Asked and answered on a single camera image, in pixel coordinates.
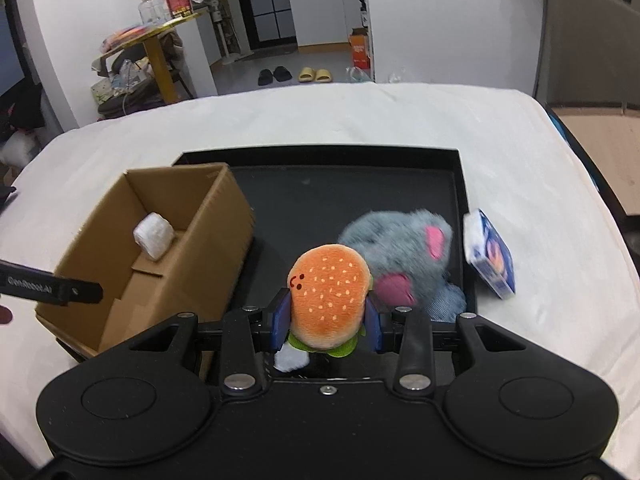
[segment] door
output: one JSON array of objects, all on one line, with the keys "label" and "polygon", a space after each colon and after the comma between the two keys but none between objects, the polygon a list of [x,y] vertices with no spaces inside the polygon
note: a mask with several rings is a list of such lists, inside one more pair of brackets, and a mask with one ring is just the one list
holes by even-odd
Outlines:
[{"label": "door", "polygon": [[296,41],[289,0],[240,0],[251,48]]}]

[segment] white foam block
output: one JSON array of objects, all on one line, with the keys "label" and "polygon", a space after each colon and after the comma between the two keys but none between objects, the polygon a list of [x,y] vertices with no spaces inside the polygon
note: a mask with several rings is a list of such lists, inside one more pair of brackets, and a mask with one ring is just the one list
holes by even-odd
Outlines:
[{"label": "white foam block", "polygon": [[146,256],[155,262],[162,258],[174,236],[174,228],[158,213],[149,213],[133,229],[133,239],[145,251]]}]

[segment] yellow table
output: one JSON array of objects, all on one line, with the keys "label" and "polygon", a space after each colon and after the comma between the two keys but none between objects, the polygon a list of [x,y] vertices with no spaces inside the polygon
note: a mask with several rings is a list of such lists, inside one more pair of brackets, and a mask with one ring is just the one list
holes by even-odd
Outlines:
[{"label": "yellow table", "polygon": [[146,31],[144,34],[140,34],[135,38],[131,38],[130,40],[121,43],[116,48],[108,51],[105,54],[102,54],[98,58],[98,61],[103,62],[108,57],[117,54],[125,48],[129,48],[130,46],[142,43],[145,46],[146,56],[149,58],[151,68],[154,69],[154,76],[156,78],[156,83],[158,83],[158,88],[160,90],[162,100],[165,102],[165,104],[168,105],[177,103],[179,101],[178,92],[175,91],[174,82],[171,79],[169,69],[166,67],[166,59],[164,58],[164,53],[162,52],[162,47],[160,46],[160,40],[158,39],[158,36],[163,32],[171,30],[177,25],[188,22],[189,20],[197,18],[202,14],[204,13],[194,12],[190,16],[186,16],[184,18],[175,18],[174,20],[169,20],[162,25],[158,25],[156,28],[152,28],[151,30]]}]

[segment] floor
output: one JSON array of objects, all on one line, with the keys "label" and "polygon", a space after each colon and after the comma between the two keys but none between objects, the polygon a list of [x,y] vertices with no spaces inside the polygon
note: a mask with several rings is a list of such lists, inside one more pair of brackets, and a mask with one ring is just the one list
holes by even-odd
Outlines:
[{"label": "floor", "polygon": [[[346,69],[352,66],[352,64],[351,53],[348,51],[314,54],[302,54],[295,51],[292,54],[238,60],[230,65],[220,66],[214,69],[213,79],[219,95],[235,94],[264,88],[301,84],[298,82],[298,73],[305,66],[316,70],[318,68],[325,68],[331,72],[334,82],[346,82]],[[273,72],[278,65],[282,65],[289,70],[292,78],[289,81],[281,83],[274,79],[270,85],[258,86],[258,74],[260,70],[268,68]]]}]

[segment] metal screw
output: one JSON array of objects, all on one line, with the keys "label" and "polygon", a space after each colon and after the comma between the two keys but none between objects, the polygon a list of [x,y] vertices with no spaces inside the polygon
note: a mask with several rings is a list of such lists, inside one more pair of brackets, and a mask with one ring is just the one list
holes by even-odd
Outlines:
[{"label": "metal screw", "polygon": [[231,374],[225,377],[225,386],[231,390],[248,390],[255,384],[255,378],[249,374]]},{"label": "metal screw", "polygon": [[335,386],[320,386],[320,393],[323,395],[335,395],[338,393],[338,388]]},{"label": "metal screw", "polygon": [[400,377],[400,386],[407,390],[424,390],[431,385],[431,379],[422,374],[407,374]]}]

